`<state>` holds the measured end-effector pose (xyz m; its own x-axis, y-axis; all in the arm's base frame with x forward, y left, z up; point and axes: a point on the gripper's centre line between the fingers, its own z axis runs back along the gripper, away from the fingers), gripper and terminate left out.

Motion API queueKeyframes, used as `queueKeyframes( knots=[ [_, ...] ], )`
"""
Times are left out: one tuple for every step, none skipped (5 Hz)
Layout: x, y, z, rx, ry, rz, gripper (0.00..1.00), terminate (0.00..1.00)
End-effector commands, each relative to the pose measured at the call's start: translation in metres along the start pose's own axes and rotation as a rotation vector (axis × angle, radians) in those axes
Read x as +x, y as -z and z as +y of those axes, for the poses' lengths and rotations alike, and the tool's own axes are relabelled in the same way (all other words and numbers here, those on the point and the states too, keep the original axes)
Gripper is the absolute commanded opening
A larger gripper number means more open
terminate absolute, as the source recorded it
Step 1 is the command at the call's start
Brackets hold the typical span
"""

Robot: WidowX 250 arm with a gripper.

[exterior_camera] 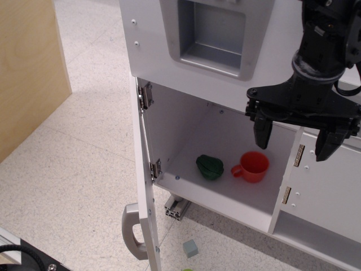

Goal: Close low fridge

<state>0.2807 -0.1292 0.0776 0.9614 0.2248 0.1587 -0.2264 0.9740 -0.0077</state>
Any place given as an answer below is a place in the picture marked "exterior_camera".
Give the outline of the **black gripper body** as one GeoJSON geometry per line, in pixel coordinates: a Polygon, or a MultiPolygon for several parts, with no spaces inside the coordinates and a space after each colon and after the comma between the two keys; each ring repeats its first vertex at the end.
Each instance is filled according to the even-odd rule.
{"type": "Polygon", "coordinates": [[[360,105],[332,90],[333,84],[315,84],[296,75],[286,82],[252,87],[247,91],[246,115],[257,113],[281,123],[313,129],[360,131],[360,105]]]}

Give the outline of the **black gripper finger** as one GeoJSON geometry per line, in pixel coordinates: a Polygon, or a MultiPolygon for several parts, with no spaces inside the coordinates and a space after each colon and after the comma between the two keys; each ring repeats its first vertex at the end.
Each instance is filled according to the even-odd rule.
{"type": "Polygon", "coordinates": [[[321,129],[315,147],[316,161],[326,161],[350,137],[345,130],[321,129]]]}
{"type": "Polygon", "coordinates": [[[256,145],[261,149],[267,149],[272,132],[273,121],[265,115],[257,113],[254,118],[254,136],[256,145]]]}

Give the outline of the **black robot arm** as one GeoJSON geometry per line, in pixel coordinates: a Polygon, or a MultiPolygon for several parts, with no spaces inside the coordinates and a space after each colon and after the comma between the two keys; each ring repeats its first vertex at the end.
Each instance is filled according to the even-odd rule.
{"type": "Polygon", "coordinates": [[[316,160],[325,161],[360,129],[360,105],[350,100],[360,89],[339,87],[346,69],[360,67],[360,2],[303,1],[302,24],[292,77],[249,89],[246,115],[263,149],[275,121],[317,129],[316,160]]]}

